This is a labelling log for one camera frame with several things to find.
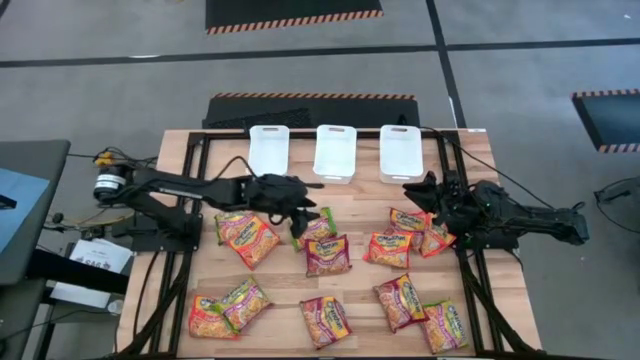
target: orange and black stripe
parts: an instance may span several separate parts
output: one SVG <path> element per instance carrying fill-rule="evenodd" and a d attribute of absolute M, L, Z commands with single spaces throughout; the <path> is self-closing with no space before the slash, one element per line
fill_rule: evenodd
<path fill-rule="evenodd" d="M 624 90 L 606 90 L 606 91 L 579 91 L 571 94 L 572 99 L 589 97 L 589 96 L 617 96 L 617 95 L 638 95 L 640 91 L 638 89 L 624 89 Z"/>
<path fill-rule="evenodd" d="M 293 19 L 260 21 L 260 22 L 248 23 L 248 24 L 214 26 L 209 28 L 207 32 L 209 33 L 209 35 L 228 34 L 228 33 L 241 32 L 241 31 L 275 29 L 275 28 L 282 28 L 282 27 L 289 27 L 289 26 L 321 24 L 321 23 L 327 23 L 327 22 L 367 19 L 367 18 L 382 17 L 382 16 L 384 16 L 384 12 L 382 10 L 355 11 L 355 12 L 340 13 L 340 14 L 305 16 L 302 18 L 293 18 Z"/>
<path fill-rule="evenodd" d="M 415 95 L 403 94 L 344 94 L 344 93 L 218 93 L 214 98 L 289 98 L 289 99 L 362 99 L 415 100 Z"/>
<path fill-rule="evenodd" d="M 640 144 L 602 145 L 598 148 L 601 153 L 640 152 Z"/>

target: instant noodle packet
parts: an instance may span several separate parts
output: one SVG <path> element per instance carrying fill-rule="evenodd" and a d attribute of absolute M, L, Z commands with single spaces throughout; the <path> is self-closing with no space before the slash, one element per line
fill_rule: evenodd
<path fill-rule="evenodd" d="M 229 321 L 213 310 L 218 301 L 206 296 L 196 295 L 193 298 L 189 314 L 189 335 L 215 339 L 237 339 L 238 335 L 231 328 Z"/>
<path fill-rule="evenodd" d="M 254 270 L 279 242 L 278 235 L 260 218 L 253 216 L 236 238 L 229 242 L 229 246 L 240 255 L 249 269 Z"/>
<path fill-rule="evenodd" d="M 213 219 L 216 222 L 218 245 L 234 240 L 251 221 L 254 215 L 248 211 L 222 212 Z"/>
<path fill-rule="evenodd" d="M 411 247 L 415 251 L 420 251 L 424 240 L 424 231 L 430 223 L 431 218 L 424 211 L 406 213 L 398 209 L 391 208 L 389 211 L 389 230 L 385 234 L 396 231 L 407 231 L 413 233 Z"/>
<path fill-rule="evenodd" d="M 342 305 L 334 297 L 301 301 L 300 308 L 316 349 L 331 345 L 352 332 Z"/>
<path fill-rule="evenodd" d="M 427 226 L 424 232 L 424 241 L 422 242 L 422 246 L 420 246 L 420 254 L 422 254 L 424 258 L 439 254 L 456 239 L 455 235 L 449 234 L 447 224 L 435 225 L 433 224 L 433 219 L 436 215 L 432 213 L 428 215 L 429 226 Z"/>
<path fill-rule="evenodd" d="M 213 309 L 227 318 L 233 330 L 240 331 L 269 305 L 267 295 L 250 277 L 214 304 Z"/>
<path fill-rule="evenodd" d="M 320 209 L 320 217 L 309 221 L 307 230 L 299 238 L 294 238 L 291 244 L 296 251 L 300 251 L 305 249 L 305 243 L 309 240 L 324 240 L 337 234 L 336 224 L 331 216 L 331 209 L 322 208 Z"/>
<path fill-rule="evenodd" d="M 374 286 L 373 290 L 382 303 L 389 327 L 394 334 L 407 325 L 427 320 L 418 293 L 409 280 L 409 274 Z"/>
<path fill-rule="evenodd" d="M 424 322 L 422 327 L 433 354 L 468 345 L 460 317 L 451 301 L 424 305 L 424 311 L 429 320 Z"/>
<path fill-rule="evenodd" d="M 307 277 L 347 272 L 349 241 L 346 235 L 325 240 L 307 240 Z"/>
<path fill-rule="evenodd" d="M 369 252 L 364 254 L 362 259 L 406 269 L 409 267 L 412 237 L 413 234 L 410 232 L 395 232 L 389 235 L 373 233 L 369 242 Z"/>

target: black floor mat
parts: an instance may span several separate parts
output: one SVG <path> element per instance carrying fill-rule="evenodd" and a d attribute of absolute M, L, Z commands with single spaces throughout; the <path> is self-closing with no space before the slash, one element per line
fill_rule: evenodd
<path fill-rule="evenodd" d="M 579 92 L 572 101 L 598 151 L 640 151 L 638 89 Z"/>
<path fill-rule="evenodd" d="M 225 34 L 383 16 L 379 0 L 207 0 L 206 29 Z"/>
<path fill-rule="evenodd" d="M 287 115 L 293 114 L 297 115 L 297 123 L 288 125 L 281 122 Z M 271 116 L 273 123 L 254 125 L 313 128 L 330 124 L 379 128 L 382 125 L 397 125 L 400 116 L 404 115 L 404 124 L 420 126 L 418 103 L 413 95 L 220 93 L 209 102 L 202 127 L 218 129 L 231 126 L 242 129 L 248 126 L 247 120 L 263 121 L 265 115 Z"/>

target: white rectangular container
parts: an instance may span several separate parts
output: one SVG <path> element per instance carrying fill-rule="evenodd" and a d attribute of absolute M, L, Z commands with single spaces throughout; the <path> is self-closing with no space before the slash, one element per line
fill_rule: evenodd
<path fill-rule="evenodd" d="M 423 172 L 420 129 L 384 125 L 380 129 L 380 180 L 388 184 L 419 182 Z"/>
<path fill-rule="evenodd" d="M 249 165 L 258 176 L 284 175 L 289 167 L 289 128 L 253 126 L 249 130 Z"/>
<path fill-rule="evenodd" d="M 348 184 L 356 172 L 358 132 L 351 126 L 320 125 L 313 172 L 323 183 Z"/>

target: wood grain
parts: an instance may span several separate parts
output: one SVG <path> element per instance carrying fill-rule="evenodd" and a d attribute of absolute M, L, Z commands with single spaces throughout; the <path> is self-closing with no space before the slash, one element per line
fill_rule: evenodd
<path fill-rule="evenodd" d="M 180 173 L 189 131 L 170 130 L 160 149 L 158 169 Z M 460 130 L 465 149 L 483 161 L 494 164 L 486 132 Z M 317 181 L 313 175 L 315 141 L 291 140 L 289 150 L 289 174 L 305 181 Z M 440 164 L 434 140 L 423 141 L 424 168 L 433 170 L 441 179 Z M 233 156 L 248 156 L 248 141 L 216 140 L 212 143 L 207 164 L 206 178 L 214 177 Z M 218 210 L 204 206 L 202 214 L 205 229 L 200 249 L 194 254 L 189 278 L 189 288 L 182 322 L 178 356 L 426 356 L 429 347 L 419 326 L 409 326 L 395 335 L 389 330 L 382 307 L 373 295 L 371 287 L 400 276 L 405 271 L 366 263 L 362 255 L 366 251 L 373 231 L 384 231 L 389 221 L 389 207 L 415 211 L 417 207 L 407 200 L 399 185 L 383 184 L 379 180 L 378 140 L 359 140 L 357 171 L 349 185 L 328 185 L 322 190 L 310 190 L 309 197 L 319 206 L 330 206 L 338 232 L 345 233 L 350 243 L 353 268 L 349 273 L 306 278 L 306 260 L 296 254 L 290 245 L 291 236 L 286 224 L 273 227 L 281 237 L 281 244 L 251 272 L 229 247 L 217 245 L 213 215 Z M 498 181 L 497 174 L 465 155 L 470 182 L 480 179 Z M 224 177 L 244 175 L 241 163 L 230 166 Z M 175 199 L 159 196 L 172 204 Z M 540 347 L 529 297 L 520 265 L 502 251 L 486 252 L 495 302 L 522 338 L 534 347 Z M 124 309 L 119 324 L 118 343 L 129 344 L 132 339 L 133 316 L 140 295 L 142 280 L 151 254 L 136 257 Z M 178 257 L 176 269 L 180 263 Z M 462 281 L 455 255 L 452 251 L 423 259 L 416 254 L 410 258 L 409 274 L 423 303 L 451 299 L 461 314 L 468 336 L 469 319 L 462 291 Z M 158 257 L 141 303 L 139 328 L 155 308 L 162 276 L 164 254 Z M 253 275 L 275 306 L 264 311 L 252 322 L 238 341 L 196 339 L 188 334 L 187 319 L 193 296 L 196 294 L 220 297 Z M 297 306 L 301 300 L 318 296 L 335 296 L 344 305 L 349 324 L 354 333 L 340 342 L 320 351 L 313 348 L 302 315 Z M 478 303 L 480 321 L 486 348 L 491 341 L 486 315 Z M 173 310 L 167 312 L 171 319 Z M 166 350 L 170 327 L 162 330 L 161 350 Z M 473 347 L 449 353 L 449 355 L 473 354 Z"/>

